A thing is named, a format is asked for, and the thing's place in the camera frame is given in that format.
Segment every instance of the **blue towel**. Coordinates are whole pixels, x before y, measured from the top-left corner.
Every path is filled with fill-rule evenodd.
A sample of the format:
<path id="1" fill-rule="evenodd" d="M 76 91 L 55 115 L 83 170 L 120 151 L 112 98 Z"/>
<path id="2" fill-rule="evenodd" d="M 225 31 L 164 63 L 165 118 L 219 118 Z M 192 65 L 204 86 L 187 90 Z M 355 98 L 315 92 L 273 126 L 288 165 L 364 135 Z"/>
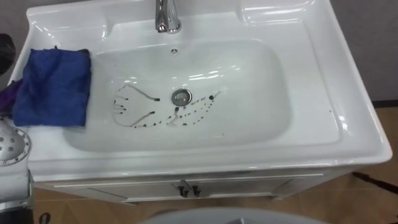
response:
<path id="1" fill-rule="evenodd" d="M 16 126 L 84 126 L 90 95 L 90 55 L 30 50 L 12 118 Z"/>

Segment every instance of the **sink drain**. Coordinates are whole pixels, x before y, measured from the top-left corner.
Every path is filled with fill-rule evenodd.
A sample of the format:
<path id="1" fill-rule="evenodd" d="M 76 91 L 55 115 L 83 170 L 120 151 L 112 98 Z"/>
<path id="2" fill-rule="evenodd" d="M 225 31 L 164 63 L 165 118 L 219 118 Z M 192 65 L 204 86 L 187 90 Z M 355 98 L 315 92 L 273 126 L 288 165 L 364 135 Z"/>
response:
<path id="1" fill-rule="evenodd" d="M 175 106 L 186 106 L 191 100 L 192 94 L 186 89 L 176 90 L 172 95 L 172 102 Z"/>

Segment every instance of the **tiled floor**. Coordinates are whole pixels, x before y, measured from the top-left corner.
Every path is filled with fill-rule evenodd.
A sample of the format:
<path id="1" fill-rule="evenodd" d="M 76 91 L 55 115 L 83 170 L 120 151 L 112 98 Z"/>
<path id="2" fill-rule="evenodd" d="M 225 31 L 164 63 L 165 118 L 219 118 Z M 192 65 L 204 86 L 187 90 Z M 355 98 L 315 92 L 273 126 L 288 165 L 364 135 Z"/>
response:
<path id="1" fill-rule="evenodd" d="M 394 150 L 394 158 L 361 172 L 398 185 L 398 108 L 378 109 L 377 114 Z M 246 207 L 278 210 L 305 215 L 328 223 L 398 222 L 398 195 L 352 178 L 342 176 L 281 201 L 268 198 L 198 199 L 143 202 L 136 207 L 102 202 L 74 195 L 36 189 L 35 219 L 51 214 L 50 224 L 133 224 L 166 209 L 198 207 Z"/>

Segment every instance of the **faucet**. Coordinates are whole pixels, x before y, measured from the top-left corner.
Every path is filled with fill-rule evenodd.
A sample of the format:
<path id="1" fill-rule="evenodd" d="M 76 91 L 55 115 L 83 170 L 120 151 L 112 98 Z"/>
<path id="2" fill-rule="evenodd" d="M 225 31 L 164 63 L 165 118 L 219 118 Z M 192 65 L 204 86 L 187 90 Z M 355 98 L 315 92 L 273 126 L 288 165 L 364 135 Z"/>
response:
<path id="1" fill-rule="evenodd" d="M 156 0 L 155 26 L 158 33 L 176 34 L 181 30 L 174 0 Z"/>

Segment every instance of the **gray wall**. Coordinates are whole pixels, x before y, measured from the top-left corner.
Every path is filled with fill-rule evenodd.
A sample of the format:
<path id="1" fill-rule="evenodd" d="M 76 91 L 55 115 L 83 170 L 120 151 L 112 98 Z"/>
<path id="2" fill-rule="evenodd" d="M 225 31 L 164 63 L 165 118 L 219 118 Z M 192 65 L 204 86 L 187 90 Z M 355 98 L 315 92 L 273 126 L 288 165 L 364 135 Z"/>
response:
<path id="1" fill-rule="evenodd" d="M 0 0 L 0 32 L 11 35 L 19 53 L 28 31 L 28 6 L 74 1 L 79 0 Z M 331 2 L 371 99 L 398 99 L 398 1 Z M 0 78 L 0 88 L 10 74 Z"/>
<path id="2" fill-rule="evenodd" d="M 398 99 L 398 1 L 331 3 L 371 99 Z"/>

